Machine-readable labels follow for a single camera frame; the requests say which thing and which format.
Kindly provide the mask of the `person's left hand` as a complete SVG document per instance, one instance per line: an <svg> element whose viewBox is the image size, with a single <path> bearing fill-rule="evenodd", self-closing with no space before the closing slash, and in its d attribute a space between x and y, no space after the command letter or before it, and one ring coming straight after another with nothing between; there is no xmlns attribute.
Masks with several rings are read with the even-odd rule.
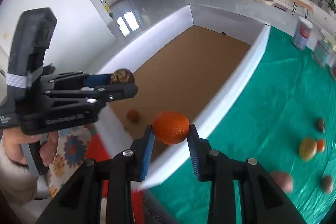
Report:
<svg viewBox="0 0 336 224"><path fill-rule="evenodd" d="M20 165L27 165L23 156L21 144L31 144L40 141L42 135L25 135L19 127L8 128L3 131L3 146L7 157ZM49 132L47 141L40 148L43 164L49 166L53 163L57 153L59 134L57 131Z"/></svg>

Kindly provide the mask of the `white fleece sleeve forearm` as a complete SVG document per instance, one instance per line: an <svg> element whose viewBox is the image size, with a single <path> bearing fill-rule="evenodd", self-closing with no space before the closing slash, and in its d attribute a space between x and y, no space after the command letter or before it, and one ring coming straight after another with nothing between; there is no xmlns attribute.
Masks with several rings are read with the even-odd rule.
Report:
<svg viewBox="0 0 336 224"><path fill-rule="evenodd" d="M5 153L1 140L1 191L9 203L25 204L37 195L38 176L30 174L26 166L12 162Z"/></svg>

